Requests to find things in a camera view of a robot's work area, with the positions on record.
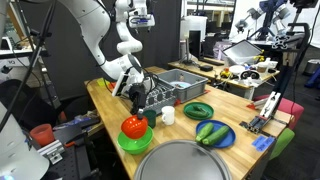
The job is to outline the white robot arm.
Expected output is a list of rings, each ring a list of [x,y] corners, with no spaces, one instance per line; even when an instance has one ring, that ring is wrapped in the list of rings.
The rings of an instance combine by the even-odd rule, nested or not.
[[[143,49],[143,44],[132,36],[130,30],[155,25],[154,15],[149,12],[150,0],[115,0],[111,8],[107,8],[103,0],[24,1],[51,3],[38,42],[29,52],[31,64],[42,54],[55,7],[61,4],[79,25],[80,37],[103,72],[103,78],[115,84],[112,95],[129,98],[133,103],[131,113],[137,117],[143,116],[153,82],[144,75],[141,63],[135,56]]]

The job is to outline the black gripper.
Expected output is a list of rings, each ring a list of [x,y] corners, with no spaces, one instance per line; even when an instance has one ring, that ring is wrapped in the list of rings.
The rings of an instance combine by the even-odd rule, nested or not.
[[[129,89],[129,99],[132,102],[131,114],[137,114],[139,120],[142,119],[142,114],[138,113],[140,109],[143,109],[146,105],[147,95],[145,93],[145,87],[143,84],[135,83]]]

